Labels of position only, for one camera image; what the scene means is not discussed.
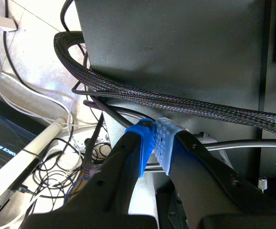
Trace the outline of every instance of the black metal panel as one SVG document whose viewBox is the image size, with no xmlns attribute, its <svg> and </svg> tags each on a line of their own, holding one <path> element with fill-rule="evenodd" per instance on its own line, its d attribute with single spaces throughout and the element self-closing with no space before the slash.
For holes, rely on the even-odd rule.
<svg viewBox="0 0 276 229">
<path fill-rule="evenodd" d="M 270 32 L 266 76 L 264 111 L 276 113 L 276 0 L 270 1 Z M 263 138 L 276 139 L 276 135 L 263 131 Z M 263 148 L 261 151 L 260 175 L 276 177 L 276 149 Z"/>
<path fill-rule="evenodd" d="M 92 69 L 137 87 L 258 109 L 265 1 L 76 0 Z M 255 138 L 256 129 L 111 100 L 167 116 L 219 141 Z M 114 144 L 123 128 L 105 117 Z M 258 176 L 254 150 L 230 150 L 235 169 Z"/>
</svg>

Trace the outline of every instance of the braided cable sleeve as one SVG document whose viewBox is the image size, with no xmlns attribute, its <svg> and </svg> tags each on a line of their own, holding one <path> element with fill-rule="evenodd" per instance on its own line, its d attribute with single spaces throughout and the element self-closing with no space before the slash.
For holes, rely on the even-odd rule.
<svg viewBox="0 0 276 229">
<path fill-rule="evenodd" d="M 81 42 L 84 42 L 82 32 L 60 32 L 54 37 L 55 52 L 61 63 L 76 79 L 94 90 L 94 92 L 84 92 L 84 94 L 124 99 L 154 108 L 255 126 L 276 133 L 276 114 L 274 113 L 259 112 L 149 92 L 118 83 L 90 71 L 76 62 L 68 52 L 69 47 Z"/>
</svg>

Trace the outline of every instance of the black braided cable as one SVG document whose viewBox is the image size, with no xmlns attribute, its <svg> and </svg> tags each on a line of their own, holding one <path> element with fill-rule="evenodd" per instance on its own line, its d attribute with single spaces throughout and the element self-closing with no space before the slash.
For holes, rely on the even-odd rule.
<svg viewBox="0 0 276 229">
<path fill-rule="evenodd" d="M 81 83 L 94 92 L 81 92 L 90 96 L 119 98 L 149 107 L 196 115 L 225 122 L 250 125 L 276 133 L 276 114 L 242 109 L 186 99 L 167 94 L 149 92 L 118 83 L 84 68 L 69 54 L 68 48 L 84 42 L 82 32 L 60 32 L 54 37 L 55 52 L 65 68 Z"/>
</svg>

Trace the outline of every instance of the silver pipe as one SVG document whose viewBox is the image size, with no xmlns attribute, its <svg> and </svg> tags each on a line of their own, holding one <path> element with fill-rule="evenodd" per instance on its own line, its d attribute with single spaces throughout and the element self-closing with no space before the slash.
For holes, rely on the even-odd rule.
<svg viewBox="0 0 276 229">
<path fill-rule="evenodd" d="M 145 173 L 164 173 L 162 168 L 146 168 L 144 170 Z"/>
<path fill-rule="evenodd" d="M 224 149 L 237 149 L 237 148 L 276 148 L 275 139 L 260 139 L 260 140 L 235 140 L 226 142 L 217 142 L 204 144 L 208 151 L 224 150 Z M 145 172 L 163 172 L 160 170 L 161 166 L 159 163 L 147 164 Z"/>
</svg>

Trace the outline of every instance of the white plastic tube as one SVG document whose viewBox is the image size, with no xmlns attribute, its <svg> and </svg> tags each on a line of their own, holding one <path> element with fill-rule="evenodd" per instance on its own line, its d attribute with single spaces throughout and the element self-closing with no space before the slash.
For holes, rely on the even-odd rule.
<svg viewBox="0 0 276 229">
<path fill-rule="evenodd" d="M 45 146 L 60 132 L 65 120 L 58 118 L 56 123 L 52 123 L 42 131 L 33 141 L 24 149 L 34 154 L 39 154 Z M 27 166 L 36 158 L 35 155 L 21 150 L 5 166 L 0 169 L 0 196 L 8 189 L 18 176 L 27 168 Z"/>
</svg>

